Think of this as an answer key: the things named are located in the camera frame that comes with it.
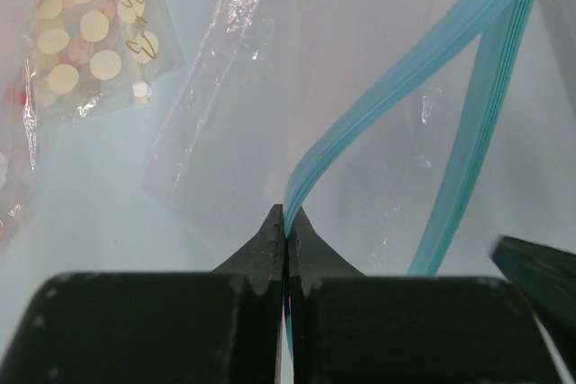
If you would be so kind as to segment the clear blue-zipper bag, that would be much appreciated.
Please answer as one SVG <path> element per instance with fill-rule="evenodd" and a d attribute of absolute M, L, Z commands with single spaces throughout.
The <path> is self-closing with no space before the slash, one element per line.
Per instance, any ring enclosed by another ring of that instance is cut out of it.
<path fill-rule="evenodd" d="M 575 0 L 217 0 L 143 190 L 216 262 L 275 204 L 370 276 L 575 248 Z"/>

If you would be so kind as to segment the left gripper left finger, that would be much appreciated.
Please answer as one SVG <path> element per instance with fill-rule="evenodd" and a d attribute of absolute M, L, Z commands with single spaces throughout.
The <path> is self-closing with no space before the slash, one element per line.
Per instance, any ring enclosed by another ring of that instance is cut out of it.
<path fill-rule="evenodd" d="M 284 216 L 210 272 L 64 272 L 31 298 L 4 383 L 276 383 Z"/>

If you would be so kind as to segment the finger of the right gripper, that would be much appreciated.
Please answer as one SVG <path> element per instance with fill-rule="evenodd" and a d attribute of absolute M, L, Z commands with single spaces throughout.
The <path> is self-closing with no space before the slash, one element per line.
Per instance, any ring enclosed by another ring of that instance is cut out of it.
<path fill-rule="evenodd" d="M 499 237 L 490 258 L 525 294 L 561 356 L 573 357 L 575 254 L 514 237 Z"/>

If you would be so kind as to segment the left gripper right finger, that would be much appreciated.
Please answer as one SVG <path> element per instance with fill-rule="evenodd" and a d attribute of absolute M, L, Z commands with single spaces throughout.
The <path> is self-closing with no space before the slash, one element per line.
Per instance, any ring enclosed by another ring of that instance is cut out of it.
<path fill-rule="evenodd" d="M 298 383 L 557 383 L 550 335 L 500 277 L 373 277 L 300 212 L 287 237 Z"/>

